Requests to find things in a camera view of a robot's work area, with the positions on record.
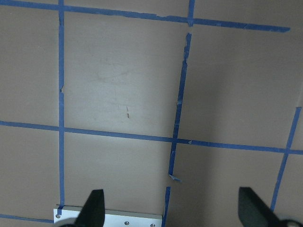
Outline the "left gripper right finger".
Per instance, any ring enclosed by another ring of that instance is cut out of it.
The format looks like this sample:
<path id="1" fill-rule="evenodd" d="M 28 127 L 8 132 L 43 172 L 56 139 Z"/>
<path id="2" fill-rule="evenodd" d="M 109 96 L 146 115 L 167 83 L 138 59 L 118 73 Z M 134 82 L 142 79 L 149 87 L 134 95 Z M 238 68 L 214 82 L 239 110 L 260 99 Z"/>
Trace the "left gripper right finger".
<path id="1" fill-rule="evenodd" d="M 301 227 L 292 219 L 279 219 L 250 187 L 238 191 L 238 217 L 244 227 Z"/>

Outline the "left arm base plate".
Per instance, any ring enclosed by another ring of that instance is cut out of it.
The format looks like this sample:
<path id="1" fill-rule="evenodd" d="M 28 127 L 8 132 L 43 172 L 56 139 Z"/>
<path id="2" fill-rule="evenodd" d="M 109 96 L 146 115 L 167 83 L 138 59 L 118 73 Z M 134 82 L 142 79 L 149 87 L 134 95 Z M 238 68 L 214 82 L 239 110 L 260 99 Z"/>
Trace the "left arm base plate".
<path id="1" fill-rule="evenodd" d="M 53 210 L 55 227 L 75 221 L 82 207 L 64 206 L 61 210 Z M 105 210 L 104 227 L 163 227 L 162 215 L 128 212 L 119 210 Z"/>

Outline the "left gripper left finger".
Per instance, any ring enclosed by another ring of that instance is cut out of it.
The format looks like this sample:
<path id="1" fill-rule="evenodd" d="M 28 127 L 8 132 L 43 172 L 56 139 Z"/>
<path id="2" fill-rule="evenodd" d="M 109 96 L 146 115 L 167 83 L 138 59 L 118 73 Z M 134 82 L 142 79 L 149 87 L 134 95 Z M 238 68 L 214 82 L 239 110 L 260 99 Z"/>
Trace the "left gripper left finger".
<path id="1" fill-rule="evenodd" d="M 73 225 L 75 227 L 103 227 L 104 223 L 104 191 L 102 189 L 93 190 Z"/>

